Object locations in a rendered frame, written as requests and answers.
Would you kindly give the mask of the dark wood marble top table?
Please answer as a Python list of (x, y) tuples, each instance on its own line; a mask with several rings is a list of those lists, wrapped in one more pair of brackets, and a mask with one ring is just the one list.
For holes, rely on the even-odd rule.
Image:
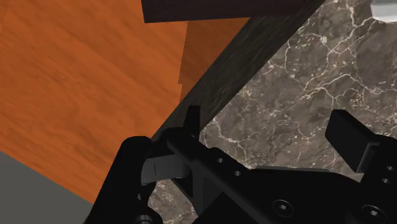
[(397, 139), (397, 22), (372, 0), (251, 18), (166, 119), (200, 106), (192, 164), (252, 224), (397, 224), (397, 188), (369, 185), (325, 138), (334, 109)]

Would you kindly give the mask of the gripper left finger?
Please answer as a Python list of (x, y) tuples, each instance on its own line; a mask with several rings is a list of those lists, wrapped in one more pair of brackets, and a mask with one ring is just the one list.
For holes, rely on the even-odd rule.
[(83, 224), (164, 224), (149, 208), (157, 181), (172, 179), (192, 203), (192, 224), (252, 224), (204, 168), (192, 164), (208, 148), (199, 143), (200, 106), (190, 106), (182, 128), (166, 129), (157, 141), (129, 137), (118, 150), (94, 205)]

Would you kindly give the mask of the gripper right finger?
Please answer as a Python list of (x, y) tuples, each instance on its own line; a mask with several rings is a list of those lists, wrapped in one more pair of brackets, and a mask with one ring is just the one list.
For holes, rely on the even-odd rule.
[(349, 112), (334, 109), (325, 138), (361, 182), (397, 188), (397, 139), (372, 132)]

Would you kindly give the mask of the pale grey object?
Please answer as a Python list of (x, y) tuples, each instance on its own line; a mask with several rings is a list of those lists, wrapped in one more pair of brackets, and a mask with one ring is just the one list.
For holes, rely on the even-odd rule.
[(372, 0), (372, 18), (381, 22), (397, 22), (397, 0)]

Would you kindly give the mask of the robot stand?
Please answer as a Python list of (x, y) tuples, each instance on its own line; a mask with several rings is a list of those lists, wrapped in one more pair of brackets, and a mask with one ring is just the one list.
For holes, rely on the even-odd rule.
[(324, 0), (141, 0), (146, 23), (288, 15)]

